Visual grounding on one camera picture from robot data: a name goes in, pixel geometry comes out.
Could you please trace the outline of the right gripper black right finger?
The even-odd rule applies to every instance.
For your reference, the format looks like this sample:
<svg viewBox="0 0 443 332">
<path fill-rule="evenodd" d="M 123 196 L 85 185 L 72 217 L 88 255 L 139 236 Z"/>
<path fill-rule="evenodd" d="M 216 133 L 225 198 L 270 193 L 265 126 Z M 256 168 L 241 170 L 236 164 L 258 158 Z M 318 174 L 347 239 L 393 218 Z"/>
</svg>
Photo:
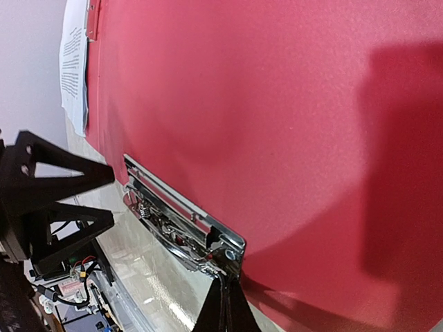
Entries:
<svg viewBox="0 0 443 332">
<path fill-rule="evenodd" d="M 53 203 L 24 216 L 30 241 L 30 262 L 37 276 L 54 274 L 63 264 L 82 261 L 83 247 L 114 226 L 109 210 L 66 203 Z"/>
</svg>

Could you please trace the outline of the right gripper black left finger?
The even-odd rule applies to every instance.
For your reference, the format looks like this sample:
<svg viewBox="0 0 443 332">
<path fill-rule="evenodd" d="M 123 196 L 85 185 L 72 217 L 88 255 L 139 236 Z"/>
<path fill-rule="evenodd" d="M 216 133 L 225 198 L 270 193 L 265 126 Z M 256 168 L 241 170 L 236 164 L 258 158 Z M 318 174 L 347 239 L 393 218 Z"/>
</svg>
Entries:
<svg viewBox="0 0 443 332">
<path fill-rule="evenodd" d="M 37 163 L 77 176 L 36 177 Z M 13 201 L 58 201 L 114 182 L 111 166 L 72 154 L 30 131 L 20 131 L 1 158 L 1 195 Z"/>
</svg>

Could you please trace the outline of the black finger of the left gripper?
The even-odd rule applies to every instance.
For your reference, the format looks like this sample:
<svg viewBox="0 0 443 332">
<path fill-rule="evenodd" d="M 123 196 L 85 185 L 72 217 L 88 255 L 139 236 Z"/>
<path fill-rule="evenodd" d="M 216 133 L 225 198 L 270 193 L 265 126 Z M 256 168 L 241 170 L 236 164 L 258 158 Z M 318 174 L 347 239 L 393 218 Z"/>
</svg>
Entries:
<svg viewBox="0 0 443 332">
<path fill-rule="evenodd" d="M 221 274 L 213 279 L 194 332 L 260 332 L 239 279 Z"/>
</svg>

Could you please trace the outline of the red file folder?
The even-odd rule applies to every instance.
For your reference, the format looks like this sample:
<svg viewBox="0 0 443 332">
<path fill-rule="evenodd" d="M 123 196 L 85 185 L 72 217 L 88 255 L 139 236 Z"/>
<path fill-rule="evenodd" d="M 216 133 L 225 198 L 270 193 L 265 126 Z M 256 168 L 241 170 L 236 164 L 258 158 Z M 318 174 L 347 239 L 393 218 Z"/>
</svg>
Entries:
<svg viewBox="0 0 443 332">
<path fill-rule="evenodd" d="M 282 328 L 442 319 L 441 1 L 103 1 L 88 141 L 240 233 Z"/>
</svg>

